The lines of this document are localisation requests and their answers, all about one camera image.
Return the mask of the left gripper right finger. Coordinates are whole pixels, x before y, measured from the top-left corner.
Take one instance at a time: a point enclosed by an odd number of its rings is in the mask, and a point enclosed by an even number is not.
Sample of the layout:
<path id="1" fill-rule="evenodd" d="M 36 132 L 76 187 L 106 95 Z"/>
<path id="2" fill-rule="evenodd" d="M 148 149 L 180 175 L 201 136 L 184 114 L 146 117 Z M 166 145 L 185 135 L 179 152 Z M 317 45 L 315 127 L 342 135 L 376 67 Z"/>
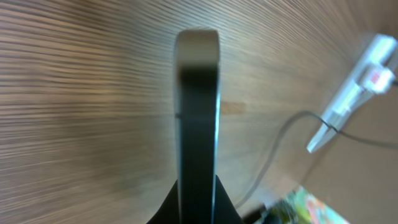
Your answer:
<path id="1" fill-rule="evenodd" d="M 243 224 L 242 218 L 228 197 L 220 179 L 215 182 L 215 221 L 214 224 Z"/>

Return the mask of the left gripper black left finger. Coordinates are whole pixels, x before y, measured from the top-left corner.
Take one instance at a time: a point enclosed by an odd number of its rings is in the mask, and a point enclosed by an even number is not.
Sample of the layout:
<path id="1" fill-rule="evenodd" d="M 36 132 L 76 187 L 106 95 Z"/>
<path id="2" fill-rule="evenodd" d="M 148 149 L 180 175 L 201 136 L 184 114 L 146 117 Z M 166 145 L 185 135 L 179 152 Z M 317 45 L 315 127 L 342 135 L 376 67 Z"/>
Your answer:
<path id="1" fill-rule="evenodd" d="M 176 180 L 162 205 L 147 224 L 179 224 L 178 181 Z"/>

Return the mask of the blue Galaxy smartphone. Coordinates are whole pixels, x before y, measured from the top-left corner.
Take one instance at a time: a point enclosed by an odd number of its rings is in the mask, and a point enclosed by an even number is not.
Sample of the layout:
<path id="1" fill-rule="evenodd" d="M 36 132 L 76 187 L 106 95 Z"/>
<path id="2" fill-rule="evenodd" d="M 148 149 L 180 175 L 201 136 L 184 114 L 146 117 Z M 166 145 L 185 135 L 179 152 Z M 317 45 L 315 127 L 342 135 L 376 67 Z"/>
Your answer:
<path id="1" fill-rule="evenodd" d="M 178 34 L 174 69 L 181 223 L 215 221 L 219 63 L 216 30 L 189 29 Z"/>

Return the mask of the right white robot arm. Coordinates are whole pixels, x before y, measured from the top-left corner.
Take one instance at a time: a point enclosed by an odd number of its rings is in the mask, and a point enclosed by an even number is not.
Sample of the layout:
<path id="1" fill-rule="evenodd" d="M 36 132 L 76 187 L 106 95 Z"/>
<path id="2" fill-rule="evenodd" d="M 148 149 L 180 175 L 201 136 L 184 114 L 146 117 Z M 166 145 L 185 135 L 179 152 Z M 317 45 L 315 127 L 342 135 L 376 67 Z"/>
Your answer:
<path id="1" fill-rule="evenodd" d="M 259 208 L 243 216 L 253 224 L 349 224 L 339 213 L 305 188 L 290 192 L 271 207 Z"/>

